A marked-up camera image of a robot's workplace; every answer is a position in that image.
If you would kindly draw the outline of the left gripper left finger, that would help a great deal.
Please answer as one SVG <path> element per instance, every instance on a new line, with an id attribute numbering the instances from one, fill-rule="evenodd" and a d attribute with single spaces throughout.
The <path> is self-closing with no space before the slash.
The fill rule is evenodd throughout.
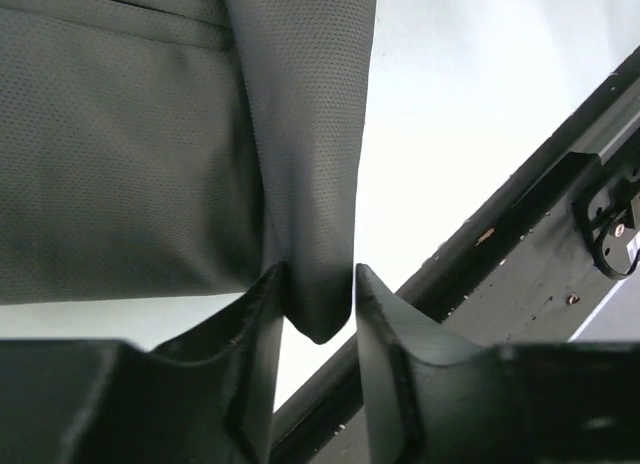
<path id="1" fill-rule="evenodd" d="M 109 348 L 77 463 L 264 463 L 269 454 L 285 269 L 144 352 Z"/>

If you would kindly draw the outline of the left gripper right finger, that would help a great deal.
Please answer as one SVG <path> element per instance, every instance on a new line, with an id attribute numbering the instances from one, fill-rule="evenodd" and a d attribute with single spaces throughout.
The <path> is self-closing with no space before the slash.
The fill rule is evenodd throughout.
<path id="1" fill-rule="evenodd" d="M 520 420 L 499 349 L 444 328 L 364 264 L 355 299 L 372 462 L 519 462 Z"/>

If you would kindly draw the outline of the grey t shirt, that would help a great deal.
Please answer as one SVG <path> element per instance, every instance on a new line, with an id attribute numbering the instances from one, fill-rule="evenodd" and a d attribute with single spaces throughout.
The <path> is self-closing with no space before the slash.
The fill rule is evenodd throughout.
<path id="1" fill-rule="evenodd" d="M 376 0 L 1 0 L 1 299 L 351 313 Z"/>

